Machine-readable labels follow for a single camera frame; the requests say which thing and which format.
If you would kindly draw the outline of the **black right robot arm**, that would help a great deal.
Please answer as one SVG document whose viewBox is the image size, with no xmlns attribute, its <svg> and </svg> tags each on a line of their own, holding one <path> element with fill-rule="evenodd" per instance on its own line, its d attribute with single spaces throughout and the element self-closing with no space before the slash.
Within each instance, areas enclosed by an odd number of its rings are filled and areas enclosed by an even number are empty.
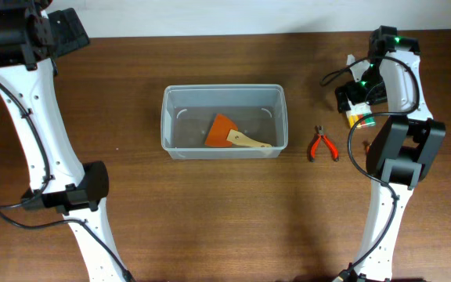
<svg viewBox="0 0 451 282">
<path fill-rule="evenodd" d="M 402 216 L 414 189 L 446 136 L 446 126 L 428 109 L 420 83 L 420 46 L 394 27 L 381 26 L 369 37 L 365 58 L 348 57 L 352 81 L 336 88 L 337 109 L 386 103 L 387 118 L 370 144 L 359 172 L 371 181 L 370 207 L 359 252 L 338 281 L 390 281 Z"/>
</svg>

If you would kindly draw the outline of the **red scraper with wooden handle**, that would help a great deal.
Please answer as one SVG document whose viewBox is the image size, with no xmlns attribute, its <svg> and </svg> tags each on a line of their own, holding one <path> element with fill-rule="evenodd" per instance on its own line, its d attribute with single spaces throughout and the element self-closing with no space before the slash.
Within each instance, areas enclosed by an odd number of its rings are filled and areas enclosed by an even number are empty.
<svg viewBox="0 0 451 282">
<path fill-rule="evenodd" d="M 240 132 L 236 124 L 224 114 L 216 114 L 204 145 L 214 148 L 226 148 L 233 145 L 260 148 L 271 147 L 268 143 L 256 141 Z"/>
</svg>

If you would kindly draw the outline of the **clear plastic container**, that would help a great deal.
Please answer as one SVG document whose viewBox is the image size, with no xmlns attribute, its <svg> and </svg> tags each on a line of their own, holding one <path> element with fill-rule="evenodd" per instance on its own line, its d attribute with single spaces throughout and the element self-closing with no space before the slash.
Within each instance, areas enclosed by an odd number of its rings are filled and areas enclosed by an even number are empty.
<svg viewBox="0 0 451 282">
<path fill-rule="evenodd" d="M 270 148 L 205 145 L 217 114 Z M 276 158 L 288 144 L 287 105 L 277 84 L 172 85 L 161 109 L 161 145 L 174 160 Z"/>
</svg>

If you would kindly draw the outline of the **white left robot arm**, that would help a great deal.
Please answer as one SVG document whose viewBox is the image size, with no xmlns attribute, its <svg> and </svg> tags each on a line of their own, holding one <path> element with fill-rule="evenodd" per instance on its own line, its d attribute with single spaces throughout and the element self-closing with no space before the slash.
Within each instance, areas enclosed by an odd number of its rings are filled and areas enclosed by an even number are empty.
<svg viewBox="0 0 451 282">
<path fill-rule="evenodd" d="M 47 1 L 0 0 L 0 96 L 27 161 L 30 184 L 18 207 L 53 209 L 71 228 L 92 281 L 130 281 L 106 213 L 109 176 L 82 163 L 67 136 L 54 79 L 56 60 L 90 42 L 74 9 Z"/>
</svg>

